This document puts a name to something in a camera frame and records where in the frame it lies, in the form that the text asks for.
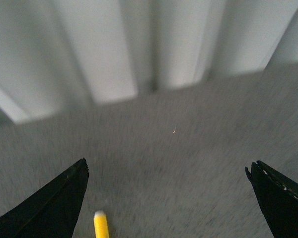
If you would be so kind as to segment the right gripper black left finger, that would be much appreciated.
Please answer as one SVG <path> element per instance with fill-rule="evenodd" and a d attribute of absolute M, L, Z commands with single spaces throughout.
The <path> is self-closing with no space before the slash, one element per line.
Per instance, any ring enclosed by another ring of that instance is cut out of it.
<path fill-rule="evenodd" d="M 0 238 L 71 238 L 87 189 L 82 158 L 0 217 Z"/>

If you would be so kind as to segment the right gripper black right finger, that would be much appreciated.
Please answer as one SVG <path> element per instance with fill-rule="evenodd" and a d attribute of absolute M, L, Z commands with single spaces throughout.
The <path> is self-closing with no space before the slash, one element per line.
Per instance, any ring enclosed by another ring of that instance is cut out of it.
<path fill-rule="evenodd" d="M 262 161 L 245 169 L 275 238 L 298 238 L 298 183 Z"/>

